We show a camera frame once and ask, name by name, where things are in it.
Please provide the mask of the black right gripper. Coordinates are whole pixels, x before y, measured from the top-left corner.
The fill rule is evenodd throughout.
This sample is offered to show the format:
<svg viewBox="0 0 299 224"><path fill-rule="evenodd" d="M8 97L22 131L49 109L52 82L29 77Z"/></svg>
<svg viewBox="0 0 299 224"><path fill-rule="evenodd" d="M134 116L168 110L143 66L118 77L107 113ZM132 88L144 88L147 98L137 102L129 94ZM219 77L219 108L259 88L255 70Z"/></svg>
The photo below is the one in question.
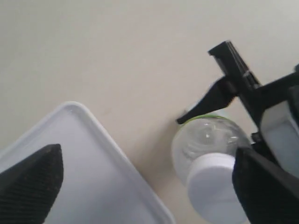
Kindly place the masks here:
<svg viewBox="0 0 299 224"><path fill-rule="evenodd" d="M188 120L226 108L235 97L238 97L257 127L260 127L263 87L248 68L232 42L225 41L209 50L224 76L217 80L204 97L176 122L183 124Z"/></svg>

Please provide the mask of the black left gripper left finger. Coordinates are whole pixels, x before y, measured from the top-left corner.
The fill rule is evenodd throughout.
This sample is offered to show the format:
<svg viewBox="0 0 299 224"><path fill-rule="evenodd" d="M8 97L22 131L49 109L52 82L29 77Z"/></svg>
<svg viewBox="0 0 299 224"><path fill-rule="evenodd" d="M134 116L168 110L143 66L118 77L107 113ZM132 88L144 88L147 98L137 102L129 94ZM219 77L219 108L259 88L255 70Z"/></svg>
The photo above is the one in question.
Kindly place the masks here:
<svg viewBox="0 0 299 224"><path fill-rule="evenodd" d="M62 149L46 145L0 174L0 222L43 224L64 180Z"/></svg>

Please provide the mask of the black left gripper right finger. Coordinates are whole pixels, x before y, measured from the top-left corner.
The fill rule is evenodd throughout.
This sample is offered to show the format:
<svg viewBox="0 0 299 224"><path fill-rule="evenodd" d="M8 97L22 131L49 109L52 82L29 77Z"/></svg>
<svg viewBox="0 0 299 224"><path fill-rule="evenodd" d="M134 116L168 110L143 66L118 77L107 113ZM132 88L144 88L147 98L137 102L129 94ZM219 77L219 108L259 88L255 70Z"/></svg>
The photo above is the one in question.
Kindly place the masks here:
<svg viewBox="0 0 299 224"><path fill-rule="evenodd" d="M299 180L249 148L236 152L232 183L252 224L297 224Z"/></svg>

